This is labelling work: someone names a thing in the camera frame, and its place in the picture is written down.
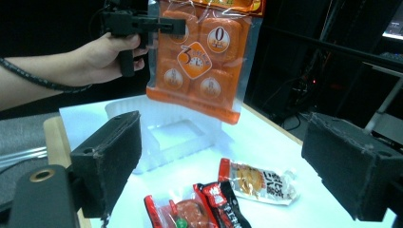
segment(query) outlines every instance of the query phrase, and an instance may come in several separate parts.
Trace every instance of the plastic wrapper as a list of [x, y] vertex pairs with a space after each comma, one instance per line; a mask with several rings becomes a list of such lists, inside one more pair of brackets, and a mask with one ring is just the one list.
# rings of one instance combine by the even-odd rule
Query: plastic wrapper
[[236, 124], [265, 0], [149, 1], [152, 16], [184, 19], [184, 36], [159, 33], [149, 50], [150, 99]]
[[295, 171], [262, 169], [223, 158], [219, 181], [230, 181], [237, 197], [271, 204], [289, 205], [299, 192]]
[[144, 204], [154, 228], [251, 227], [229, 181], [149, 195]]

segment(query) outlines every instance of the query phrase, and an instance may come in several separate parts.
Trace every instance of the food packet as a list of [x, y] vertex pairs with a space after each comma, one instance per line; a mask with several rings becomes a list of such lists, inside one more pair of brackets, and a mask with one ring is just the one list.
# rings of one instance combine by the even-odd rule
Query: food packet
[[158, 33], [148, 51], [148, 98], [236, 124], [265, 0], [150, 0], [151, 16], [184, 19], [185, 35]]
[[222, 158], [218, 181], [230, 181], [237, 197], [289, 205], [297, 199], [295, 171], [279, 172]]
[[251, 227], [229, 181], [196, 183], [193, 188], [149, 195], [144, 204], [154, 228]]

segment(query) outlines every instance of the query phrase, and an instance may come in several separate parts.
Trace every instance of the orange snack package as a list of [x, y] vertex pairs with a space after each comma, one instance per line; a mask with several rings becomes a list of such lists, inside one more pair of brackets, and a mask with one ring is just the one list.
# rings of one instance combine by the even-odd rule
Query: orange snack package
[[236, 124], [265, 0], [149, 1], [151, 16], [186, 21], [185, 35], [158, 33], [146, 95]]

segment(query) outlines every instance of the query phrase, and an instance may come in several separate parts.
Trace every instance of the black handheld device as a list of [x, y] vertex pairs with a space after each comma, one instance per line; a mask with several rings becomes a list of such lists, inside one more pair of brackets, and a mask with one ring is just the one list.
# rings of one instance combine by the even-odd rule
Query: black handheld device
[[[141, 43], [139, 48], [145, 48], [148, 41], [148, 32], [184, 35], [185, 20], [164, 17], [150, 17], [132, 9], [131, 0], [106, 0], [101, 12], [102, 33], [111, 32], [114, 36], [139, 34]], [[119, 53], [121, 72], [124, 77], [134, 76], [132, 50]]]

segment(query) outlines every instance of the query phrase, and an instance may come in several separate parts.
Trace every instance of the snack package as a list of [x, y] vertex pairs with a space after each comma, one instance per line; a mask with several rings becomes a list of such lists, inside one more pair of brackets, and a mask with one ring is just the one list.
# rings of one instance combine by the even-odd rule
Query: snack package
[[271, 204], [289, 205], [297, 199], [295, 172], [253, 167], [223, 158], [219, 181], [230, 181], [237, 197]]
[[149, 195], [144, 204], [154, 228], [251, 227], [229, 181], [197, 183], [163, 196]]
[[152, 16], [184, 19], [184, 36], [159, 33], [146, 95], [236, 124], [265, 0], [150, 0]]

